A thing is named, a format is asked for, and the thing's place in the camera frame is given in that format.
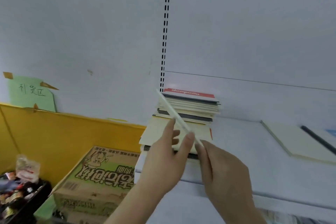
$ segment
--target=yellow panel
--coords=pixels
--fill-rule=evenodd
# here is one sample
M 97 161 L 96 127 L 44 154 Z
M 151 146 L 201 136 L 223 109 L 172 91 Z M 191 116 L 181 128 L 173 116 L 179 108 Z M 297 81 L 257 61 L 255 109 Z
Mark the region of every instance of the yellow panel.
M 140 152 L 144 126 L 2 105 L 22 154 L 56 185 L 93 145 Z
M 0 173 L 15 169 L 16 155 L 19 151 L 7 130 L 0 106 Z

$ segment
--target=handwritten sign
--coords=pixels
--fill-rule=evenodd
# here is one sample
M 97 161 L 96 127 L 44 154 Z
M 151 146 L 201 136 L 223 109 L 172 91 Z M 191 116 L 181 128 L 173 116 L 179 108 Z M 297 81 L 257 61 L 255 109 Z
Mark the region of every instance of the handwritten sign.
M 39 109 L 56 112 L 54 96 L 51 91 L 40 86 L 39 78 L 15 76 L 7 80 L 10 103 L 21 107 L 34 107 L 37 104 Z

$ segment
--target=person's right hand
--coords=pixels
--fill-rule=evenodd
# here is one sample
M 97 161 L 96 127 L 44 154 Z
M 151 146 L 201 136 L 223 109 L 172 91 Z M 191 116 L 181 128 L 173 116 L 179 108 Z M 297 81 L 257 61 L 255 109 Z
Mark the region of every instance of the person's right hand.
M 202 140 L 196 144 L 205 192 L 227 224 L 265 223 L 254 206 L 249 170 L 236 156 Z

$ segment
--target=hand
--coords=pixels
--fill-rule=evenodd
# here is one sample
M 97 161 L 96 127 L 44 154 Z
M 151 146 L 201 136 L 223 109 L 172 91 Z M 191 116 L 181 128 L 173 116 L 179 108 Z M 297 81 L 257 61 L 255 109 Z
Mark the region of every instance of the hand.
M 157 193 L 163 197 L 179 182 L 186 166 L 188 154 L 194 144 L 194 133 L 187 134 L 174 154 L 172 145 L 178 144 L 174 138 L 180 134 L 174 130 L 175 119 L 171 119 L 163 131 L 162 137 L 156 141 L 147 153 L 145 164 L 137 185 Z
M 196 144 L 205 192 L 227 224 L 265 223 L 254 206 L 249 170 L 236 156 L 202 140 Z

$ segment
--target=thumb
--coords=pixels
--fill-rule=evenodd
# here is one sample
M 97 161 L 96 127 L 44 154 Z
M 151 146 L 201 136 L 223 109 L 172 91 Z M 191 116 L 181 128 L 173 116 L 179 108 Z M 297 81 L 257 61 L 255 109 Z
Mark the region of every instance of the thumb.
M 177 154 L 175 155 L 176 158 L 179 159 L 179 161 L 182 161 L 182 162 L 186 162 L 187 161 L 187 158 L 188 158 L 188 154 L 191 150 L 191 148 L 193 147 L 194 145 L 194 140 L 195 140 L 195 134 L 190 132 L 188 134 L 185 135 L 181 145 L 180 145 L 180 148 L 177 152 Z
M 212 182 L 212 168 L 207 150 L 198 143 L 195 144 L 195 148 L 197 150 L 198 159 L 201 163 L 202 181 L 204 185 L 210 184 Z

